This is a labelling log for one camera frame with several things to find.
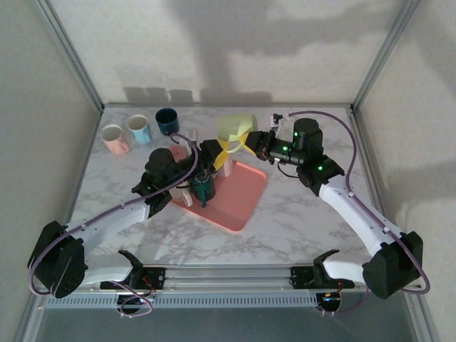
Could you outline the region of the white mug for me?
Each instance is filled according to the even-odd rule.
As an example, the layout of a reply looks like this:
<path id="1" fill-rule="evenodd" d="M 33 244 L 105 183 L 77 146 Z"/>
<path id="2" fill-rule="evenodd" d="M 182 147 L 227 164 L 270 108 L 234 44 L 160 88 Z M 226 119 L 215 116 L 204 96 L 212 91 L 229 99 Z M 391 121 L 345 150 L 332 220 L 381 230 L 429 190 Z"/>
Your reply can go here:
<path id="1" fill-rule="evenodd" d="M 228 158 L 217 172 L 218 177 L 228 177 L 232 174 L 234 168 L 234 161 Z"/>

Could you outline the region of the light green mug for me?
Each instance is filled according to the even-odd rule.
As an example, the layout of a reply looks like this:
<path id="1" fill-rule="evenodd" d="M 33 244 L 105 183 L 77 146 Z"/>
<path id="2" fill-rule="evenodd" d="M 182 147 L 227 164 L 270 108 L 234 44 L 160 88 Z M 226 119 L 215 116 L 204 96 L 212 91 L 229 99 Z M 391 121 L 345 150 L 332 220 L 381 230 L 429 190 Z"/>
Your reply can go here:
<path id="1" fill-rule="evenodd" d="M 229 154 L 242 148 L 241 136 L 258 130 L 257 117 L 250 114 L 228 114 L 217 119 L 217 139 L 230 143 Z"/>

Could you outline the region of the speckled pink mug red inside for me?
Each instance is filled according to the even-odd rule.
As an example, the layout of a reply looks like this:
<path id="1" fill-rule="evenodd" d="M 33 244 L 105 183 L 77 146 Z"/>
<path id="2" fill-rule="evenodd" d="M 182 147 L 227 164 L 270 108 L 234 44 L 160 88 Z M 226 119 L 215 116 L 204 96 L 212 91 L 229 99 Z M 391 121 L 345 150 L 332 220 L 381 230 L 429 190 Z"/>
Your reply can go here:
<path id="1" fill-rule="evenodd" d="M 179 162 L 188 157 L 187 149 L 183 146 L 175 145 L 168 147 L 168 150 L 172 153 L 175 162 Z"/>

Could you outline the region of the light blue mug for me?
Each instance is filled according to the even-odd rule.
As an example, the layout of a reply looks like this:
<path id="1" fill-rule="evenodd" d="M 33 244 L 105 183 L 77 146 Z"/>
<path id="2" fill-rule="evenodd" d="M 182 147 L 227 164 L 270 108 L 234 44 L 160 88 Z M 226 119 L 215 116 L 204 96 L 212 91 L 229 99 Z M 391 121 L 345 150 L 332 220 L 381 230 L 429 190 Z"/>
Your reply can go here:
<path id="1" fill-rule="evenodd" d="M 151 141 L 150 124 L 144 115 L 131 116 L 127 121 L 127 127 L 138 143 L 148 144 Z"/>

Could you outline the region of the dark green mug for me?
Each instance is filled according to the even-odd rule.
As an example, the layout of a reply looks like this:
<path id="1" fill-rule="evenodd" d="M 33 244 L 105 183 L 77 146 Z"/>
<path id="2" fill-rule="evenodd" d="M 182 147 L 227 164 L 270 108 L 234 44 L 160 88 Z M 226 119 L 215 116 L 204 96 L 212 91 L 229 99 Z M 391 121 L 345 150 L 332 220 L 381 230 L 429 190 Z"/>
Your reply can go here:
<path id="1" fill-rule="evenodd" d="M 206 207 L 207 203 L 215 196 L 215 186 L 212 176 L 205 178 L 196 177 L 192 181 L 192 194 L 200 202 L 201 207 Z"/>

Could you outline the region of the pale pink mug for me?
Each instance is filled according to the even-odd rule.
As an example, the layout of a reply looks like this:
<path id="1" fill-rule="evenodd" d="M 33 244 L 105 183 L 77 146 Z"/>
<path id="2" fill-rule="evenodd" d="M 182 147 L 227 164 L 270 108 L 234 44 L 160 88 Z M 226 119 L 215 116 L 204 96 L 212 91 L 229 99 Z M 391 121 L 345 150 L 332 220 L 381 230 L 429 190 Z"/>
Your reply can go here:
<path id="1" fill-rule="evenodd" d="M 170 189 L 170 194 L 174 202 L 182 203 L 186 207 L 191 207 L 193 205 L 192 194 L 188 189 L 174 187 Z"/>

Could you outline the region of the navy blue mug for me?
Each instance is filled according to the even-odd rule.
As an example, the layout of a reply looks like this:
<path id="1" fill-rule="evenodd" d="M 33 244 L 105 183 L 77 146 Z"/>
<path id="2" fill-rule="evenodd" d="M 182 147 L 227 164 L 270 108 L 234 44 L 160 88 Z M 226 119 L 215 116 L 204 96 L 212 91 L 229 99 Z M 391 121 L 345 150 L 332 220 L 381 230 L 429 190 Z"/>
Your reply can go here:
<path id="1" fill-rule="evenodd" d="M 162 108 L 155 114 L 156 123 L 163 135 L 170 136 L 180 130 L 177 111 L 173 108 Z"/>

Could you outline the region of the salmon pink plastic tray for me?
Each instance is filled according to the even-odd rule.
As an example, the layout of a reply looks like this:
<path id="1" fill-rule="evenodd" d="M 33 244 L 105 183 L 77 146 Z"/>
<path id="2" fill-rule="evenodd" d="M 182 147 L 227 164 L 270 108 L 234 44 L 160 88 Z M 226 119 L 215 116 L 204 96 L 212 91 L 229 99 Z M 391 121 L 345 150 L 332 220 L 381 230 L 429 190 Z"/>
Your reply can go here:
<path id="1" fill-rule="evenodd" d="M 186 197 L 171 203 L 229 231 L 241 231 L 261 199 L 267 183 L 266 175 L 234 160 L 231 174 L 216 176 L 213 182 L 215 196 L 205 207 L 195 197 L 191 206 L 185 204 Z"/>

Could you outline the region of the small lit controller board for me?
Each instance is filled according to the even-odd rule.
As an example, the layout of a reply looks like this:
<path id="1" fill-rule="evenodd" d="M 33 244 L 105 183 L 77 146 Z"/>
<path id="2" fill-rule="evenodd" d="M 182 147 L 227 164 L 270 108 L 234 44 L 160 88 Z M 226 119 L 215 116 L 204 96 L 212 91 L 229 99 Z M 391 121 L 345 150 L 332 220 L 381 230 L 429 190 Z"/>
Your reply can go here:
<path id="1" fill-rule="evenodd" d="M 143 296 L 119 295 L 116 310 L 122 317 L 137 318 L 152 313 L 152 302 Z"/>
<path id="2" fill-rule="evenodd" d="M 341 306 L 341 294 L 338 292 L 320 293 L 316 295 L 316 309 L 322 316 L 335 316 Z"/>

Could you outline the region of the aluminium back rail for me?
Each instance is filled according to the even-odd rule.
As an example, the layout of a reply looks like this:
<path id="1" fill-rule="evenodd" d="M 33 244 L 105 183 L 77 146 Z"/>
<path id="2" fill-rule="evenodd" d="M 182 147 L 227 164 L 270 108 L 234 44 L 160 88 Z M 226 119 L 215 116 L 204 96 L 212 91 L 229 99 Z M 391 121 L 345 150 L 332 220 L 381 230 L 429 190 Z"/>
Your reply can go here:
<path id="1" fill-rule="evenodd" d="M 104 108 L 350 108 L 351 103 L 346 102 L 284 102 L 284 103 L 248 103 L 248 102 L 234 102 L 234 103 L 127 103 L 127 102 L 110 102 L 105 103 Z"/>

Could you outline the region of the aluminium side rail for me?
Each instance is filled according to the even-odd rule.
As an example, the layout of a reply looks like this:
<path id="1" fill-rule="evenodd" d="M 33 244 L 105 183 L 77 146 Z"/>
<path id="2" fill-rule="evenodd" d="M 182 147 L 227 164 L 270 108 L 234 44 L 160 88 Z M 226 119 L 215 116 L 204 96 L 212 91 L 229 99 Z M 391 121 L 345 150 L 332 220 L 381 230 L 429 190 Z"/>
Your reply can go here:
<path id="1" fill-rule="evenodd" d="M 108 121 L 103 111 L 86 110 L 75 113 L 65 122 L 64 133 L 59 140 L 62 151 L 58 174 L 61 211 L 52 216 L 61 224 L 87 219 L 97 209 L 103 208 L 100 196 L 89 189 L 87 173 L 95 169 L 95 158 L 107 153 L 101 131 Z"/>
<path id="2" fill-rule="evenodd" d="M 382 223 L 389 225 L 390 221 L 384 215 L 384 206 L 382 199 L 380 198 L 378 184 L 375 180 L 373 161 L 368 155 L 368 148 L 364 142 L 360 126 L 350 108 L 346 108 L 346 115 L 348 117 L 348 124 L 350 125 L 351 132 L 356 141 L 358 157 L 368 186 L 370 206 L 373 207 L 374 215 L 379 218 Z"/>

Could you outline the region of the aluminium frame post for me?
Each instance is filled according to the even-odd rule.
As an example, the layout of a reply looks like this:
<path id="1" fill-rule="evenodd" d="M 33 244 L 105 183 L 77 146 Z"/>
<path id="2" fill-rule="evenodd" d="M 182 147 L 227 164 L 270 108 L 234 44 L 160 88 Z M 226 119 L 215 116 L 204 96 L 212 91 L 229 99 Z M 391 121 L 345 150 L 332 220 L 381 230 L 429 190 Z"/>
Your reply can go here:
<path id="1" fill-rule="evenodd" d="M 54 9 L 51 0 L 32 0 L 32 2 L 35 4 L 44 21 L 48 25 L 51 35 L 55 38 L 58 47 L 65 59 L 69 62 L 71 69 L 87 94 L 89 100 L 93 104 L 93 107 L 97 110 L 99 115 L 102 115 L 105 109 L 105 104 L 91 80 L 86 67 L 83 65 L 83 62 L 56 10 Z"/>
<path id="2" fill-rule="evenodd" d="M 353 114 L 361 109 L 421 1 L 404 0 L 351 104 Z"/>

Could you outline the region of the aluminium front rail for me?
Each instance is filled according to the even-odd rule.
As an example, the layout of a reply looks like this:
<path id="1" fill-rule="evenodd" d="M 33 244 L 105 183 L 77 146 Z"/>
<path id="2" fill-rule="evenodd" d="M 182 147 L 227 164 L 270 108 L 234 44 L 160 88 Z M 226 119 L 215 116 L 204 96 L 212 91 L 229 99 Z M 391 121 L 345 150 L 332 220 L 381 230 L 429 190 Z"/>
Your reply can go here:
<path id="1" fill-rule="evenodd" d="M 99 286 L 102 290 L 119 289 L 119 281 L 136 268 L 163 267 L 166 268 L 163 290 L 172 287 L 191 288 L 274 288 L 289 284 L 291 277 L 288 265 L 225 265 L 225 266 L 159 266 L 142 265 L 128 262 L 125 266 L 109 266 L 89 269 L 85 264 L 79 266 L 40 266 L 35 272 L 36 278 L 44 285 L 46 291 L 57 299 L 64 298 L 76 289 Z M 346 279 L 347 276 L 337 276 L 332 279 Z"/>

